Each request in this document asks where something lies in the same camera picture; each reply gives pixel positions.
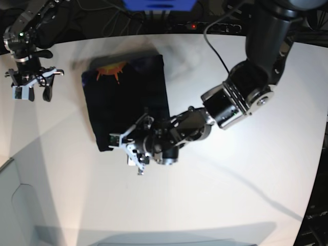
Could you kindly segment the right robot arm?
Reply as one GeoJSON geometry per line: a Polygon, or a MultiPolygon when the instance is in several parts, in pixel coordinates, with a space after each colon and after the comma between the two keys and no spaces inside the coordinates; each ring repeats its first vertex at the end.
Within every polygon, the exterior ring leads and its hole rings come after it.
{"type": "Polygon", "coordinates": [[[64,75],[62,69],[45,68],[40,59],[51,59],[53,53],[37,44],[40,27],[54,19],[62,1],[31,1],[25,11],[3,34],[4,46],[10,52],[17,69],[8,69],[5,77],[11,78],[12,98],[34,101],[34,86],[43,88],[43,100],[50,102],[54,78],[64,75]]]}

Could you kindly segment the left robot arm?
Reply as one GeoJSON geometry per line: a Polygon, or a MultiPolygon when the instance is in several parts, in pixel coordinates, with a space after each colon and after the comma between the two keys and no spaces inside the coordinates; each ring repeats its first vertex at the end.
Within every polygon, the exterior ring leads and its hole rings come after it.
{"type": "Polygon", "coordinates": [[[181,148],[207,138],[212,125],[227,129],[266,104],[306,13],[323,5],[324,1],[256,1],[245,40],[246,59],[201,96],[201,108],[189,107],[166,120],[143,114],[119,137],[128,165],[136,166],[140,175],[150,161],[171,165],[181,148]]]}

